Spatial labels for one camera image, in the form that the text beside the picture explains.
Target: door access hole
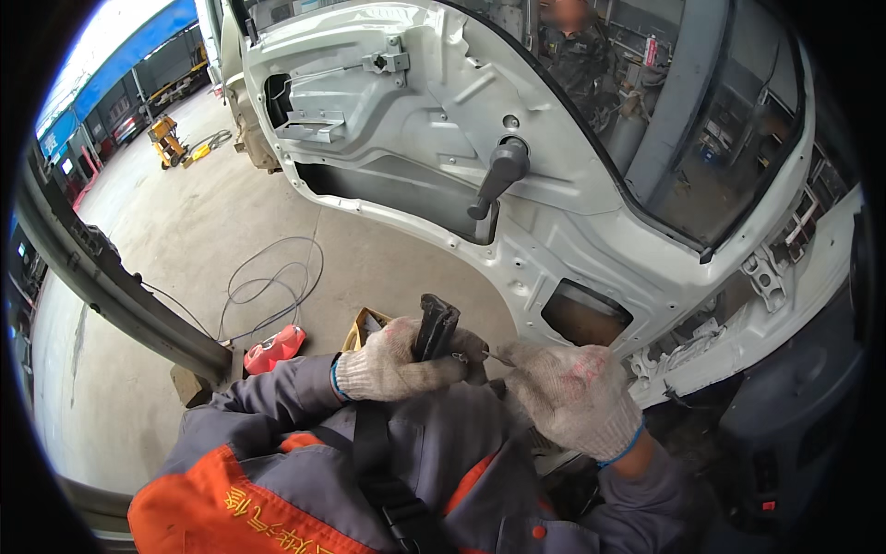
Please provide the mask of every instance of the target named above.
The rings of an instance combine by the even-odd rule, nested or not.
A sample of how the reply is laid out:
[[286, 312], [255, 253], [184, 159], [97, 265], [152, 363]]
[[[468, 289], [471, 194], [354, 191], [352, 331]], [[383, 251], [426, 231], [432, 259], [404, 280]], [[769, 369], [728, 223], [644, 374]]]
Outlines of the door access hole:
[[621, 304], [570, 279], [560, 281], [541, 316], [551, 329], [579, 347], [608, 346], [633, 321]]

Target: orange and gray uniform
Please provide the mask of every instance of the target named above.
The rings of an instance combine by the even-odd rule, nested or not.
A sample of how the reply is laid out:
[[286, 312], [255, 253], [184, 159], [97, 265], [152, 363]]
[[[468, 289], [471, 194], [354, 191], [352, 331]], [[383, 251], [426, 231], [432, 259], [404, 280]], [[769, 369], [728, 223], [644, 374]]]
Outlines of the orange and gray uniform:
[[[357, 487], [354, 406], [330, 387], [333, 355], [299, 357], [188, 410], [156, 480], [133, 499], [141, 552], [400, 552]], [[488, 386], [459, 383], [387, 405], [392, 472], [463, 554], [652, 552], [680, 531], [680, 477], [657, 446], [646, 475], [604, 468], [606, 504], [578, 523], [545, 501], [529, 449]]]

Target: yellow block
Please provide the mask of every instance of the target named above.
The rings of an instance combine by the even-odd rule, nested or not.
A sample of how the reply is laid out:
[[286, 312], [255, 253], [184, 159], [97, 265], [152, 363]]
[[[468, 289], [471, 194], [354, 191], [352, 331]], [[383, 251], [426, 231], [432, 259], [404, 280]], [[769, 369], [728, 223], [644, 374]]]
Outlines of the yellow block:
[[191, 157], [194, 160], [199, 160], [200, 158], [206, 156], [209, 153], [209, 144], [203, 144], [197, 150], [194, 151], [194, 155]]

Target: work glove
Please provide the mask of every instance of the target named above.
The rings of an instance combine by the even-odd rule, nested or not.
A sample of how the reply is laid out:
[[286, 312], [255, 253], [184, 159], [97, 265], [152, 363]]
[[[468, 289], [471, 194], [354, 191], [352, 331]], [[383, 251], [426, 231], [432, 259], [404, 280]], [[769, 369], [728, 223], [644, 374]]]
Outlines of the work glove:
[[483, 351], [489, 346], [464, 329], [456, 329], [449, 344], [460, 359], [446, 355], [415, 362], [412, 347], [420, 327], [418, 319], [398, 317], [369, 335], [360, 350], [342, 352], [332, 367], [336, 392], [347, 400], [394, 402], [483, 374]]
[[499, 357], [504, 378], [536, 428], [562, 447], [601, 465], [621, 457], [639, 436], [642, 413], [627, 392], [625, 370], [607, 347], [538, 347], [512, 342]]

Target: worker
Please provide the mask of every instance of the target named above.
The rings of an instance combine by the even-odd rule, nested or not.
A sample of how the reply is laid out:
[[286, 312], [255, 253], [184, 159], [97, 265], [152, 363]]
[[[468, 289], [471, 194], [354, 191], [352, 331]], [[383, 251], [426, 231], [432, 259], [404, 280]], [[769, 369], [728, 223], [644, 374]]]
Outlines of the worker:
[[[457, 329], [449, 346], [463, 361], [414, 363], [419, 326], [394, 319], [358, 351], [278, 362], [186, 411], [159, 477], [130, 505], [136, 547], [635, 553], [678, 535], [680, 472], [644, 429], [608, 348], [499, 350], [516, 366], [504, 378], [508, 394], [538, 430], [602, 466], [606, 503], [570, 522], [548, 502], [505, 403], [489, 385], [463, 382], [483, 370], [486, 343]], [[385, 491], [364, 487], [371, 481], [356, 467], [376, 446], [362, 425], [380, 413], [383, 469], [402, 485], [381, 502], [374, 496]]]
[[541, 17], [542, 63], [582, 117], [591, 121], [600, 104], [598, 87], [604, 86], [596, 81], [610, 74], [615, 63], [612, 48], [597, 25], [599, 16], [586, 0], [553, 0]]

